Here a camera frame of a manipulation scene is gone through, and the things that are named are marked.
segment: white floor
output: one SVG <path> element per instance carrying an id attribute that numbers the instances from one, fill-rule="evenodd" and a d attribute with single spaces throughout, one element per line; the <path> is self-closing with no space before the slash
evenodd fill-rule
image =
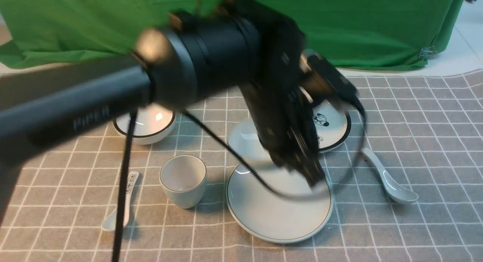
<path id="1" fill-rule="evenodd" d="M 10 33 L 0 15 L 0 45 L 11 39 Z M 483 0 L 474 4 L 464 2 L 457 23 L 453 29 L 447 49 L 428 62 L 428 66 L 417 71 L 355 71 L 340 70 L 346 76 L 403 75 L 403 76 L 446 76 L 461 74 L 475 69 L 483 69 Z M 34 71 L 46 66 L 31 69 L 9 69 L 0 64 L 0 75 L 23 71 Z"/>

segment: plate rim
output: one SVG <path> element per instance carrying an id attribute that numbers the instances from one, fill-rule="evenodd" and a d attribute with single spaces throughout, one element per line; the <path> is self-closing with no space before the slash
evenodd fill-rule
<path id="1" fill-rule="evenodd" d="M 330 146 L 319 148 L 319 153 L 330 152 L 331 150 L 333 150 L 333 149 L 339 147 L 340 145 L 342 145 L 342 143 L 344 143 L 345 140 L 347 140 L 347 138 L 349 137 L 349 134 L 351 133 L 351 129 L 352 129 L 352 120 L 351 120 L 351 116 L 350 116 L 349 112 L 345 113 L 345 119 L 347 119 L 347 128 L 345 129 L 344 135 L 336 143 L 334 143 Z"/>
<path id="2" fill-rule="evenodd" d="M 271 243 L 291 244 L 291 243 L 297 243 L 297 242 L 300 242 L 300 241 L 304 241 L 304 240 L 306 240 L 306 239 L 314 236 L 316 233 L 320 232 L 324 228 L 324 226 L 328 223 L 329 219 L 332 216 L 333 210 L 334 210 L 335 199 L 334 199 L 334 192 L 333 192 L 333 189 L 332 189 L 332 185 L 329 183 L 328 178 L 326 176 L 325 182 L 326 182 L 326 184 L 328 186 L 329 193 L 331 194 L 331 205 L 329 206 L 329 210 L 328 210 L 328 213 L 326 215 L 326 218 L 312 232 L 306 234 L 305 236 L 301 236 L 301 237 L 294 238 L 294 239 L 275 239 L 275 238 L 270 238 L 270 237 L 263 236 L 263 235 L 255 232 L 255 231 L 251 230 L 245 224 L 243 224 L 243 222 L 240 221 L 238 219 L 238 217 L 236 216 L 236 214 L 233 212 L 233 209 L 231 208 L 231 204 L 230 204 L 229 195 L 228 195 L 228 186 L 230 185 L 231 177 L 233 176 L 233 173 L 235 173 L 236 169 L 238 169 L 238 167 L 240 167 L 241 165 L 242 164 L 237 164 L 235 166 L 235 168 L 233 169 L 232 173 L 230 174 L 230 177 L 228 178 L 228 181 L 226 182 L 226 186 L 225 186 L 225 198 L 226 198 L 226 205 L 228 207 L 228 210 L 230 211 L 231 216 L 235 219 L 236 223 L 240 227 L 242 227 L 245 231 L 247 231 L 249 234 L 251 234 L 252 236 L 255 236 L 255 237 L 259 238 L 259 239 L 265 240 L 267 242 L 271 242 Z"/>

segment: cartoon logo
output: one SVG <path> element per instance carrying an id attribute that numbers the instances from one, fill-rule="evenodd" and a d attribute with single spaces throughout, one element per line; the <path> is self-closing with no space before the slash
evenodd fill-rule
<path id="1" fill-rule="evenodd" d="M 317 115 L 314 117 L 314 122 L 315 124 L 320 126 L 329 126 L 329 122 L 327 121 L 326 116 L 322 115 L 321 113 L 317 113 Z"/>

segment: metal clip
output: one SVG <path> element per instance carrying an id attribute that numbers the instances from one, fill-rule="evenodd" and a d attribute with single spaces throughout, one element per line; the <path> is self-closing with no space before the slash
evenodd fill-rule
<path id="1" fill-rule="evenodd" d="M 434 46 L 431 47 L 423 47 L 421 48 L 421 52 L 419 53 L 418 59 L 430 59 L 435 57 L 438 54 L 437 51 L 435 51 Z"/>

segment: black cable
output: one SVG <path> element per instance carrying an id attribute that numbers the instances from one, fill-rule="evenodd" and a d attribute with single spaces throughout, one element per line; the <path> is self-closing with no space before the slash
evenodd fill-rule
<path id="1" fill-rule="evenodd" d="M 366 113 L 364 111 L 364 107 L 362 106 L 361 102 L 359 99 L 355 98 L 355 100 L 351 100 L 350 104 L 352 104 L 357 111 L 362 116 L 362 134 L 361 134 L 361 139 L 359 143 L 359 152 L 355 156 L 354 160 L 352 161 L 352 167 L 350 167 L 346 173 L 346 175 L 343 177 L 343 184 L 347 183 L 351 178 L 352 175 L 355 176 L 355 173 L 352 172 L 352 168 L 354 168 L 362 159 L 362 148 L 364 147 L 364 141 L 365 141 L 365 129 L 366 129 Z M 226 144 L 223 140 L 221 140 L 213 131 L 210 130 L 206 125 L 204 125 L 197 117 L 193 116 L 190 114 L 188 111 L 184 111 L 183 114 L 187 116 L 189 119 L 191 119 L 195 124 L 200 126 L 204 131 L 206 131 L 210 136 L 212 136 L 220 145 L 222 145 L 228 152 L 230 152 L 243 166 L 245 166 L 252 174 L 255 176 L 255 178 L 261 183 L 262 186 L 264 186 L 266 189 L 268 189 L 271 193 L 284 198 L 288 200 L 318 200 L 321 198 L 325 198 L 326 195 L 325 193 L 315 193 L 313 195 L 288 195 L 285 193 L 281 193 L 278 190 L 275 190 L 272 186 L 270 186 L 262 177 L 255 171 L 255 169 L 250 166 L 235 150 L 233 150 L 228 144 Z M 337 193 L 341 190 L 342 188 L 339 188 L 338 190 L 334 189 L 334 192 Z"/>
<path id="2" fill-rule="evenodd" d="M 132 112 L 129 115 L 131 116 L 131 120 L 129 121 L 126 147 L 124 148 L 121 173 L 119 175 L 119 196 L 117 198 L 116 229 L 114 232 L 114 244 L 112 246 L 112 262 L 119 262 L 119 257 L 121 255 L 122 234 L 124 230 L 124 210 L 126 206 L 126 188 L 129 175 L 129 158 L 131 156 L 132 137 L 134 135 L 134 128 L 136 128 L 138 112 Z"/>

